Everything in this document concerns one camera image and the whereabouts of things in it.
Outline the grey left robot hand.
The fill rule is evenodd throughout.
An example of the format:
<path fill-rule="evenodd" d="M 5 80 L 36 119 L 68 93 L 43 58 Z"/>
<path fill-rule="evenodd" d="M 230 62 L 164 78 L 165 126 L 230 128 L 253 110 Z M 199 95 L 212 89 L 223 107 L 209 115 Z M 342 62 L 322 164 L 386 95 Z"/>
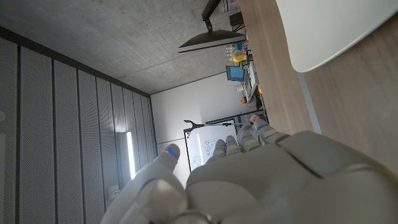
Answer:
<path fill-rule="evenodd" d="M 263 119 L 216 143 L 185 185 L 168 145 L 122 189 L 103 223 L 396 223 L 397 176 L 340 142 Z"/>

